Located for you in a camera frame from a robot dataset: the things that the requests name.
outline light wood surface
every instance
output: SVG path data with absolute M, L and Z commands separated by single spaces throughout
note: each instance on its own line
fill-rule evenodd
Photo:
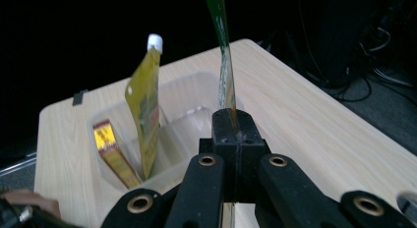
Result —
M 375 194 L 397 208 L 400 193 L 417 192 L 417 157 L 326 95 L 251 40 L 231 44 L 236 95 L 273 152 L 294 159 L 329 197 L 348 191 Z M 198 71 L 217 76 L 215 48 L 160 68 L 159 84 Z M 58 199 L 63 219 L 99 227 L 123 195 L 100 178 L 89 141 L 88 120 L 123 100 L 128 79 L 45 107 L 39 116 L 34 190 Z M 254 227 L 252 207 L 237 211 Z

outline plastic container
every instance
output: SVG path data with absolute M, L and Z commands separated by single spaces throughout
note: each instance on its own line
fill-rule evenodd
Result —
M 164 194 L 182 181 L 191 157 L 199 152 L 200 138 L 211 137 L 211 115 L 218 109 L 217 94 L 218 77 L 210 72 L 197 72 L 159 87 L 157 156 L 151 177 L 140 187 Z M 238 97 L 236 100 L 237 108 L 243 110 Z M 110 120 L 119 135 L 118 143 L 132 167 L 140 170 L 138 135 L 126 101 L 91 116 L 88 127 L 100 176 L 117 190 L 127 192 L 128 189 L 99 157 L 95 148 L 92 125 L 105 119 Z

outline black cable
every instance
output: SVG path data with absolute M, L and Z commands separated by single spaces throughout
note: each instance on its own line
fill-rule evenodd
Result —
M 341 95 L 341 97 L 336 96 L 334 94 L 331 94 L 330 96 L 333 97 L 334 99 L 336 99 L 337 101 L 341 101 L 341 102 L 359 102 L 359 101 L 363 101 L 363 100 L 367 99 L 369 96 L 371 96 L 371 94 L 372 94 L 372 88 L 371 88 L 371 84 L 368 82 L 368 80 L 366 78 L 362 78 L 362 80 L 365 81 L 366 86 L 368 88 L 368 92 L 365 94 L 365 96 L 362 96 L 362 97 L 357 98 L 357 99 L 348 99 L 348 98 L 345 98 L 344 96 L 345 96 L 346 92 L 350 88 L 350 83 L 340 93 L 337 94 L 337 95 Z
M 405 99 L 407 99 L 408 101 L 410 101 L 412 104 L 414 104 L 414 105 L 417 107 L 417 102 L 415 102 L 415 101 L 414 101 L 412 98 L 410 98 L 409 96 L 407 96 L 407 95 L 405 95 L 405 94 L 401 93 L 400 91 L 396 90 L 395 88 L 393 88 L 393 87 L 391 87 L 391 86 L 389 86 L 389 85 L 386 85 L 385 83 L 381 82 L 380 80 L 378 80 L 378 82 L 375 82 L 375 81 L 373 81 L 373 80 L 370 80 L 370 81 L 372 81 L 372 82 L 374 82 L 375 84 L 378 84 L 378 85 L 380 85 L 380 86 L 383 86 L 383 87 L 385 87 L 385 88 L 387 88 L 387 89 L 389 89 L 389 90 L 391 90 L 391 91 L 393 91 L 393 92 L 397 93 L 398 95 L 400 95 L 400 96 L 404 97 Z

